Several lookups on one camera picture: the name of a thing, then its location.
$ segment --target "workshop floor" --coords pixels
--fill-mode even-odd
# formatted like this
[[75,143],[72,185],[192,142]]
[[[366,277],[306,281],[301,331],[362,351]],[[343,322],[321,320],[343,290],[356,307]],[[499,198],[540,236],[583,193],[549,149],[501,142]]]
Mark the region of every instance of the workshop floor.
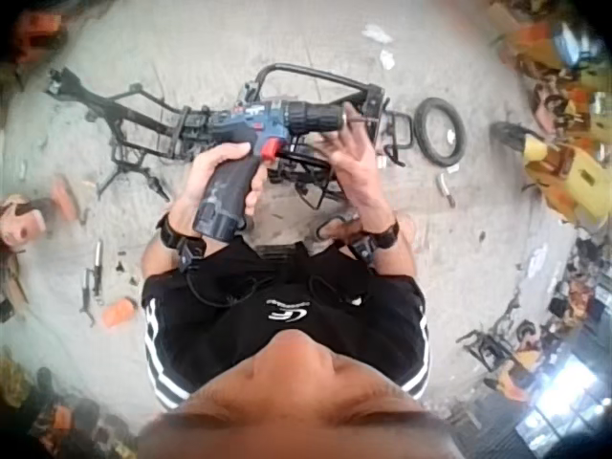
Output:
[[[61,384],[105,404],[134,428],[160,410],[145,371],[143,317],[107,331],[101,325],[89,328],[78,309],[81,275],[93,264],[98,239],[104,242],[104,303],[139,296],[140,257],[164,202],[140,176],[118,180],[97,201],[92,184],[112,170],[108,130],[102,121],[86,122],[81,105],[42,93],[48,68],[68,66],[86,87],[103,95],[139,81],[179,107],[221,108],[232,104],[241,85],[261,67],[284,61],[377,83],[396,110],[413,113],[421,100],[436,96],[462,116],[468,149],[459,172],[448,178],[456,209],[436,189],[440,169],[418,147],[403,154],[406,168],[390,166],[382,174],[395,209],[412,215],[418,226],[415,250],[432,361],[425,400],[440,407],[464,396],[481,369],[454,343],[456,338],[490,326],[519,283],[520,314],[538,320],[575,232],[562,226],[531,190],[520,192],[525,181],[520,162],[490,144],[490,122],[531,124],[532,119],[518,79],[488,47],[494,33],[472,27],[483,25],[475,11],[468,10],[474,15],[466,20],[449,6],[459,3],[118,0],[105,14],[81,23],[67,47],[31,76],[25,92],[11,103],[2,194],[44,196],[53,174],[61,172],[87,209],[87,223],[57,229],[20,255],[30,312],[25,320],[0,326],[2,343],[28,369],[48,366]],[[393,43],[383,46],[363,37],[368,23],[381,26]],[[392,70],[379,61],[383,48],[395,57]],[[310,100],[332,94],[306,78],[276,79],[272,88],[275,95]],[[24,161],[27,174],[19,181]],[[185,168],[150,162],[177,190]],[[288,188],[269,186],[252,239],[295,241],[314,218],[321,217]],[[544,245],[543,267],[527,278],[521,266]],[[119,262],[124,273],[116,271]],[[138,286],[130,285],[132,277]],[[97,318],[101,311],[94,305]]]

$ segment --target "bright light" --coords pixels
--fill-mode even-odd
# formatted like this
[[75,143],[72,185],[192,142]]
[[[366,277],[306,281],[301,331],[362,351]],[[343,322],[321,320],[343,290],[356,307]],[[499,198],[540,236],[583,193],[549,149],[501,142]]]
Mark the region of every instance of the bright light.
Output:
[[539,424],[540,418],[536,412],[533,412],[532,414],[527,416],[527,419],[525,420],[525,426],[527,426],[528,428],[537,428]]
[[547,418],[566,415],[570,412],[570,405],[596,381],[597,377],[586,365],[573,357],[540,396],[537,406]]

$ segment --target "red trigger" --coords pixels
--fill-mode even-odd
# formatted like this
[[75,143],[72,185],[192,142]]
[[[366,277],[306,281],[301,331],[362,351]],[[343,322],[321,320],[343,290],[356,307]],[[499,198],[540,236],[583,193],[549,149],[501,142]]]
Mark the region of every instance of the red trigger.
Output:
[[261,149],[261,157],[264,161],[274,161],[276,159],[276,153],[278,153],[282,147],[282,143],[280,139],[268,139]]

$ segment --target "metal frame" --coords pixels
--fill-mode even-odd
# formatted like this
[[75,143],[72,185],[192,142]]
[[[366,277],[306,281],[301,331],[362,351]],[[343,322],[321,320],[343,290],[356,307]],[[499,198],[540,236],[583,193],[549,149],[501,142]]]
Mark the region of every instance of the metal frame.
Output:
[[[404,145],[397,144],[395,121],[396,118],[408,119],[408,128],[411,132],[412,120],[407,114],[386,110],[389,99],[383,101],[383,88],[308,67],[276,63],[264,67],[257,74],[254,81],[245,84],[236,105],[259,101],[265,80],[272,72],[285,72],[324,79],[355,89],[355,93],[345,98],[339,98],[331,103],[343,104],[347,101],[351,102],[366,119],[370,119],[371,121],[367,121],[366,129],[368,137],[372,142],[375,142],[379,134],[379,126],[383,113],[387,114],[390,117],[390,122],[384,134],[391,138],[392,143],[384,148],[384,152],[394,164],[404,165],[404,163],[398,160],[398,150],[412,146],[412,135],[410,135],[410,143]],[[58,100],[83,103],[89,108],[85,119],[93,122],[98,118],[102,118],[111,131],[113,136],[111,141],[111,161],[115,164],[116,168],[98,186],[98,198],[118,176],[128,172],[135,172],[143,175],[149,188],[169,201],[169,197],[164,192],[160,180],[151,174],[148,167],[143,165],[146,156],[152,155],[164,160],[189,163],[193,161],[200,151],[207,150],[215,145],[212,136],[208,134],[208,120],[212,112],[207,106],[203,106],[200,110],[192,110],[190,107],[184,107],[179,110],[165,103],[162,98],[156,98],[144,91],[139,83],[130,85],[128,91],[124,93],[105,98],[86,90],[81,85],[79,78],[70,70],[63,69],[61,72],[51,70],[51,84],[47,93]],[[146,98],[162,107],[175,117],[175,122],[173,124],[166,124],[153,120],[147,115],[119,103],[122,99],[134,96]],[[138,126],[155,132],[158,135],[158,145],[160,143],[159,136],[168,137],[169,147],[162,151],[159,148],[156,149],[129,141],[122,129],[125,121],[133,122]],[[288,182],[294,184],[298,196],[313,209],[320,208],[324,199],[335,201],[342,201],[344,199],[344,193],[341,188],[339,190],[329,189],[330,184],[337,184],[336,176],[326,161],[315,156],[316,151],[317,149],[312,145],[304,143],[303,138],[295,137],[289,146],[278,154],[279,161],[277,162],[277,167],[269,169],[269,177],[272,183]],[[320,198],[314,204],[306,199],[310,186],[320,189],[321,192]]]

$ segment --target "nose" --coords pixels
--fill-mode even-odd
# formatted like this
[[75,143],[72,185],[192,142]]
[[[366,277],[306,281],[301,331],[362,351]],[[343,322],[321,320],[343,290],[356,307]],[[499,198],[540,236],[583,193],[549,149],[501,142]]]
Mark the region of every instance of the nose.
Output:
[[299,330],[285,330],[253,357],[253,382],[305,400],[335,376],[334,354]]

